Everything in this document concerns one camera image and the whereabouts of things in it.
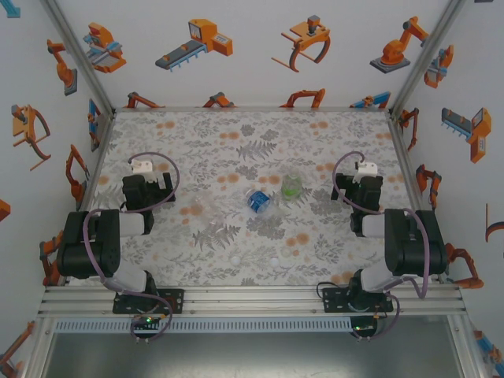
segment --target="plastic water bottle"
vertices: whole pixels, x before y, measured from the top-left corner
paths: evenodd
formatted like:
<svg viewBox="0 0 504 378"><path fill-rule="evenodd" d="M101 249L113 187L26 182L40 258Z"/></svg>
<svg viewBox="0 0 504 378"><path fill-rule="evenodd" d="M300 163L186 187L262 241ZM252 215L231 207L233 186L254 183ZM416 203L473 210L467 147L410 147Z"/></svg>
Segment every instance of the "plastic water bottle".
<svg viewBox="0 0 504 378"><path fill-rule="evenodd" d="M297 172L289 172L282 179L282 196L290 201L302 193L302 180Z"/></svg>
<svg viewBox="0 0 504 378"><path fill-rule="evenodd" d="M263 213L268 209L269 203L271 202L267 195L254 187L246 190L245 198L247 205L257 214Z"/></svg>

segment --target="cable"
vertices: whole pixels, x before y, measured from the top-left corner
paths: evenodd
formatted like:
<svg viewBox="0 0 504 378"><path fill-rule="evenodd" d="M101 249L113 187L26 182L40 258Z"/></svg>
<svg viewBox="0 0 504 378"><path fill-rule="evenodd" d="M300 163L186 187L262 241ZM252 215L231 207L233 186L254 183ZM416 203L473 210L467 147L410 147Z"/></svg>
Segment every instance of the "cable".
<svg viewBox="0 0 504 378"><path fill-rule="evenodd" d="M160 156L161 158L164 158L164 159L168 160L172 164L172 166L173 166L173 168L175 169L175 172L176 172L176 184L175 184L175 187L173 188L172 192L168 196L166 196L165 199L161 200L160 202L158 202L158 203L156 203L156 204L154 204L152 206L148 206L148 207L145 207L145 208L139 209L139 210L126 210L126 211L122 211L121 210L122 213L142 213L144 211L156 209L159 206L162 206L164 203L166 203L175 194L175 191L179 187L179 183L180 183L180 171L179 171L178 167L176 166L175 162L172 159L170 159L169 157L165 156L164 154L160 154L158 152L142 152L140 154L136 154L136 155L131 156L128 159L128 163L131 163L132 159L137 158L138 156L143 156L143 155L157 155L157 156ZM168 309L169 318L166 321L166 323L163 326L163 328L156 335L154 335L154 336L146 339L147 343L149 342L149 340L154 341L159 336L161 336L166 331L166 329L170 326L170 324L172 323L173 309L170 306L170 304L168 303L168 301L166 299L162 298L159 295L151 295L151 294L145 294L145 293L138 293L136 291L125 290L122 287L120 287L119 285L111 283L111 282L109 282L109 280L107 280L107 278L105 277L105 274L100 269L100 266L98 265L98 262L96 261L95 256L93 255L93 251L91 249L91 243L90 243L90 240L89 240L89 230L88 230L88 228L89 228L89 220L91 219L91 217L93 215L95 215L96 213L101 213L104 210L105 209L94 209L94 210L90 211L86 215L86 217L84 218L84 223L83 223L82 229L83 229L83 241L84 241L84 246L86 247L87 256L89 257L89 260L90 260L91 264L93 265L94 270L96 271L96 273L100 277L100 282L107 289L109 289L111 291L115 291L119 295L126 294L126 295L134 295L136 297L142 297L142 298L148 298L148 299L156 299L159 302L163 303L163 305ZM133 332L134 331L134 327L135 327L135 322L132 322L132 326L130 327L130 333L134 337L136 337L137 341L138 341L138 337Z"/></svg>
<svg viewBox="0 0 504 378"><path fill-rule="evenodd" d="M331 281L322 281L322 282L319 282L319 283L317 284L317 289L316 289L316 290L317 290L317 295L318 295L318 298L320 298L320 299L323 299L323 298L322 298L321 293L318 291L318 287L319 287L320 285L332 285L332 286L339 287L338 285L336 285L334 282L331 282Z"/></svg>
<svg viewBox="0 0 504 378"><path fill-rule="evenodd" d="M363 211L365 213L369 213L369 214L372 214L372 215L380 215L380 214L384 214L380 211L375 211L375 210L370 210L370 209L366 209L362 206L359 206L357 205L356 203L353 203L351 200L349 200L347 197L345 197L345 195L341 192L341 190L338 188L338 185L336 184L336 170L338 169L339 165L341 164L341 162L343 160L345 160L346 158L348 158L349 156L351 155L359 155L361 157L361 162L364 162L365 160L365 156L362 152L360 151L351 151L351 152L348 152L346 154L344 154L335 164L334 166L334 169L332 170L332 184L336 190L336 192L338 193L338 195L343 199L344 202L346 202L348 205L354 207L355 209L358 209L360 211ZM392 320L392 322L390 323L390 325L385 328L380 334L378 335L375 335L373 337L368 337L368 341L371 341L372 339L375 339L376 337L379 337L381 335L384 335L386 333L388 333L392 327L395 326L395 324L397 323L397 320L399 318L399 312L400 312L400 306L399 306L399 300L397 299L397 297L395 297L394 295L392 295L390 293L390 289L392 289L393 287L396 287L400 284L402 284L403 282L405 281L410 281L412 284L413 284L413 287L415 288L415 291L418 295L418 298L420 299L423 299L425 298L425 296L427 295L427 289L428 289L428 276L429 276L429 267L430 267L430 264L431 264L431 251L430 251L430 248L429 248L429 243L428 243L428 236L427 236L427 230L425 230L425 226L424 224L422 223L421 219L418 217L418 215L415 214L414 211L412 211L411 209L403 209L404 211L406 211L414 220L415 222L417 223L417 227L420 229L420 232L422 234L422 239L423 239L423 242L424 242L424 275L423 275L423 280L422 280L422 288L420 289L418 287L418 283L415 282L414 278L412 277L401 277L400 279L386 285L384 287L384 294L390 298L393 298L396 303L397 303L397 311L395 313L395 316L394 316L394 319Z"/></svg>

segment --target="vent grille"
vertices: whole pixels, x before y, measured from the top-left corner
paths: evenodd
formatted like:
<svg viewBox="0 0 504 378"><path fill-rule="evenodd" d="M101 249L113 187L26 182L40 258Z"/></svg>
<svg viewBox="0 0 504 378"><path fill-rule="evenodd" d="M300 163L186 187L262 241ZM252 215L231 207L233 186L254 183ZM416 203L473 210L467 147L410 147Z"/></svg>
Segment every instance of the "vent grille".
<svg viewBox="0 0 504 378"><path fill-rule="evenodd" d="M156 332L166 320L151 324L150 329L135 333ZM131 319L60 319L56 333L129 333ZM349 317L244 317L185 319L174 318L170 333L279 333L279 332L351 332Z"/></svg>

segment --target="floral tablecloth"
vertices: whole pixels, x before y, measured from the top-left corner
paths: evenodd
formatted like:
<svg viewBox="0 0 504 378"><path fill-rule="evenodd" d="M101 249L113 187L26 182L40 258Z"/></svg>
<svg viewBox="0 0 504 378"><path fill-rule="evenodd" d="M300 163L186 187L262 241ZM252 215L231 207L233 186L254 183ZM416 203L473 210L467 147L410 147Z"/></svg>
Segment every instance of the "floral tablecloth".
<svg viewBox="0 0 504 378"><path fill-rule="evenodd" d="M154 211L150 235L121 243L122 258L152 272L158 285L344 283L384 256L383 240L356 237L350 207L330 199L334 164L351 150L378 164L382 207L409 205L386 113L118 113L91 208L119 207L127 159L159 151L180 168L176 201ZM174 169L152 160L157 175L170 172L175 183ZM353 174L355 160L340 171ZM303 192L288 202L280 187L291 169ZM248 187L276 205L258 216L246 206Z"/></svg>

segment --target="purple cable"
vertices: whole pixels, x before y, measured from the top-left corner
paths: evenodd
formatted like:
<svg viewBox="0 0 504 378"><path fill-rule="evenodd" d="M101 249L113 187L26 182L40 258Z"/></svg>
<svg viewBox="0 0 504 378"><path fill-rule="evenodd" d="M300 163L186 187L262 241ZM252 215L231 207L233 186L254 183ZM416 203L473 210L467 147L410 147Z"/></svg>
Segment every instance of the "purple cable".
<svg viewBox="0 0 504 378"><path fill-rule="evenodd" d="M365 213L369 213L369 214L372 214L372 215L383 214L380 211L366 209L366 208L364 208L362 206L359 206L356 203L353 203L351 200L349 200L347 197L345 197L345 195L338 188L338 185L336 184L336 170L338 169L338 167L341 164L341 162L343 160L345 160L346 158L348 158L349 156L351 156L351 155L359 155L362 158L361 162L363 162L365 160L365 156L364 156L364 154L362 152L360 152L360 151L351 151L351 152L348 152L348 153L344 154L336 162L336 164L334 166L334 169L332 170L332 184L333 184L336 192L343 199L344 202L346 202L348 205L354 207L355 209L358 209L360 211L364 211ZM416 291L416 293L418 295L418 298L423 299L427 295L429 266L431 264L431 251L430 251L429 243L428 243L427 230L425 229L425 226L422 223L421 219L418 217L418 215L415 214L414 211L412 211L411 209L403 209L403 210L406 211L415 220L415 222L417 222L417 226L420 229L420 232L422 234L422 239L423 239L423 242L424 242L424 276L423 276L423 280L422 280L422 288L420 289L418 287L418 283L415 282L414 278L412 278L412 277L403 277L403 278L400 278L400 279L398 279L398 280L396 280L396 281L388 284L387 286L385 286L384 287L384 293L385 293L385 295L393 298L396 301L396 303L397 303L397 311L395 313L394 320L391 322L391 324L389 325L389 327L387 327L379 335L376 335L376 336L373 336L373 337L369 337L368 341L371 341L372 339L375 339L376 337L378 337L378 336L380 336L380 335L382 335L384 333L389 332L392 329L392 327L394 327L394 325L397 323L397 320L399 318L399 312L400 312L399 300L397 299L397 297L395 297L394 295L392 295L390 293L390 289L392 289L393 287L396 287L396 286L402 284L405 281L410 281L413 284L413 287L415 288L415 291ZM355 335L357 335L357 337L359 339L362 339L362 337L359 336L355 331L353 331L353 333Z"/></svg>
<svg viewBox="0 0 504 378"><path fill-rule="evenodd" d="M179 187L179 183L180 183L180 171L179 171L178 167L176 166L175 162L172 159L170 159L168 156L165 156L164 154L160 154L158 152L142 152L141 154L136 154L136 155L131 156L128 159L128 163L131 163L132 159L137 158L138 156L143 156L143 155L157 155L157 156L160 156L161 158L164 158L164 159L168 160L173 165L173 168L175 169L175 172L176 172L176 185L173 188L172 192L165 199L163 199L162 201L160 201L160 202L158 202L158 203L156 203L156 204L154 204L152 206L148 206L146 208L140 209L140 210L127 210L127 211L124 211L122 213L142 213L144 211L156 209L159 206L162 206L164 203L166 203L175 194L175 191ZM154 341L159 336L161 336L166 331L166 329L170 326L170 324L172 323L173 309L170 306L170 304L168 303L168 301L166 299L160 297L159 295L151 295L151 294L137 293L136 291L124 290L122 287L117 286L117 285L115 285L113 283L110 283L106 279L105 274L100 269L100 266L98 265L98 262L96 261L95 256L93 255L93 251L91 249L91 243L90 243L90 240L89 240L89 231L88 231L89 220L91 219L91 217L93 215L95 215L96 213L101 213L103 210L104 209L94 209L94 210L90 211L86 215L86 217L84 218L84 223L83 223L82 229L83 229L84 246L86 247L87 256L89 257L89 260L90 260L91 264L93 265L94 270L96 271L96 273L100 277L100 282L107 289L109 289L111 291L115 291L115 292L117 292L117 293L119 293L121 295L122 294L126 294L126 295L134 295L134 296L137 296L137 297L143 297L143 298L148 298L148 299L156 299L159 302L163 303L163 305L165 305L165 307L169 311L168 321L166 322L166 324L163 326L163 328L156 335L150 337L149 339L146 339L146 342L148 342L148 340ZM134 324L134 322L132 322L132 326L130 327L130 333L132 334L132 336L137 337L135 335L135 333L134 333L134 327L135 327L135 324Z"/></svg>

